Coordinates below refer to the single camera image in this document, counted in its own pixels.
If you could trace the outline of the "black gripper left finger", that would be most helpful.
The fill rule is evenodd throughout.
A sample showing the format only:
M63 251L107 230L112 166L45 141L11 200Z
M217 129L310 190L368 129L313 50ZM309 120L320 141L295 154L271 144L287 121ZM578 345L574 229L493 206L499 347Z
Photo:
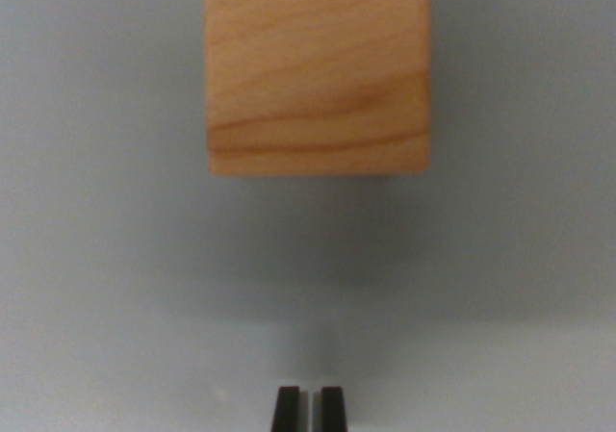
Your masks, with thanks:
M308 392L299 386L278 389L270 424L271 432L307 432L309 430Z

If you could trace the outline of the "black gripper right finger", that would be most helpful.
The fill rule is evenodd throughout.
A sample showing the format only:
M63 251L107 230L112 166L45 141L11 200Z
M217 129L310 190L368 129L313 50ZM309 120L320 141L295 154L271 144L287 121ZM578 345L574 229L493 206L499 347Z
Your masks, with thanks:
M346 404L342 387L326 386L313 393L312 431L348 431Z

